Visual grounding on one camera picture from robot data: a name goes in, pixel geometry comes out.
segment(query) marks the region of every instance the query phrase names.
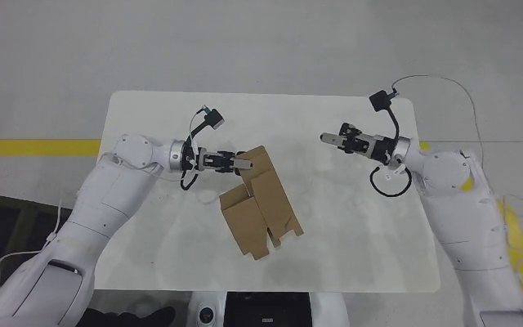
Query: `white table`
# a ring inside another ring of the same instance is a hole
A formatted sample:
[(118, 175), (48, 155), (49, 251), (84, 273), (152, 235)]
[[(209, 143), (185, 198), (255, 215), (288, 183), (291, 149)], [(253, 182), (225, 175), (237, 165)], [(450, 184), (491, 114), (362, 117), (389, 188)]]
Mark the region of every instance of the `white table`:
[[(259, 261), (239, 251), (218, 195), (235, 175), (203, 173), (188, 192), (158, 181), (138, 214), (109, 242), (96, 268), (97, 289), (431, 292), (439, 288), (432, 233), (414, 188), (398, 199), (377, 194), (369, 173), (377, 163), (320, 142), (343, 122), (393, 135), (386, 113), (366, 97), (187, 92), (117, 92), (100, 153), (121, 134), (185, 139), (202, 105), (226, 123), (201, 132), (208, 150), (264, 145), (305, 234), (287, 234)], [(410, 101), (393, 110), (402, 134), (417, 136)], [(401, 188), (405, 181), (396, 181)]]

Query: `gray floor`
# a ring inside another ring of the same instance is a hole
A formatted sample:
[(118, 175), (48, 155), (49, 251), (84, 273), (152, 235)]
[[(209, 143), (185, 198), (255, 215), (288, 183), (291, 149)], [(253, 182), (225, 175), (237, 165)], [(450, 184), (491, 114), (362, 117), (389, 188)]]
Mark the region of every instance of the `gray floor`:
[[(495, 192), (523, 195), (522, 13), (519, 0), (2, 0), (0, 138), (99, 138), (118, 90), (358, 96), (406, 74), (443, 74), (476, 101)], [(422, 139), (481, 155), (463, 92), (429, 79), (398, 88)], [(0, 164), (12, 187), (49, 193), (46, 178), (81, 182), (93, 162)], [(28, 171), (40, 173), (36, 184), (20, 179)], [(347, 295), (353, 325), (461, 325), (457, 281), (438, 249), (440, 291)], [(130, 301), (102, 295), (108, 308)]]

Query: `cardboard box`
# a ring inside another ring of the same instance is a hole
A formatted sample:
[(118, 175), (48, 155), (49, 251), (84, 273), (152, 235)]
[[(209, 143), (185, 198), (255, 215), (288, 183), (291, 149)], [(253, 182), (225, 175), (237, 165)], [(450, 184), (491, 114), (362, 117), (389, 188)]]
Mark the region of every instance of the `cardboard box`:
[(239, 249), (255, 260), (269, 254), (267, 234), (275, 247), (288, 231), (297, 236), (303, 229), (294, 215), (284, 188), (265, 147), (258, 146), (238, 156), (251, 160), (253, 168), (240, 170), (244, 183), (220, 195), (223, 217)]

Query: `yellow floor stripe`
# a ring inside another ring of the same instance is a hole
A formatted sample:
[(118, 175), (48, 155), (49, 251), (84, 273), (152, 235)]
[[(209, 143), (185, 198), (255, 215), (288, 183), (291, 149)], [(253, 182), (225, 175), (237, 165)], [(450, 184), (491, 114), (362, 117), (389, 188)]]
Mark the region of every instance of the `yellow floor stripe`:
[(101, 140), (0, 140), (0, 155), (98, 155)]

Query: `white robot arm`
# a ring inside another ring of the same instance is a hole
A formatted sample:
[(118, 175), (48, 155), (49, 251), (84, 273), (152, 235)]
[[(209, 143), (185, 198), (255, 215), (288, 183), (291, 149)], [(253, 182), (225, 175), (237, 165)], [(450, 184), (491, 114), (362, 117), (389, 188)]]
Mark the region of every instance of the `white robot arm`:
[(87, 176), (60, 232), (0, 288), (0, 325), (75, 326), (91, 300), (98, 258), (163, 170), (234, 172), (251, 166), (225, 151), (199, 148), (194, 155), (188, 141), (162, 145), (141, 135), (123, 135)]
[(523, 325), (521, 286), (507, 255), (504, 220), (485, 174), (471, 151), (420, 150), (417, 141), (399, 136), (391, 98), (380, 91), (370, 97), (376, 111), (386, 110), (396, 126), (394, 138), (363, 134), (344, 123), (338, 135), (320, 139), (344, 152), (357, 153), (387, 166), (390, 174), (405, 170), (413, 181), (432, 232), (452, 262), (465, 299), (468, 327)]

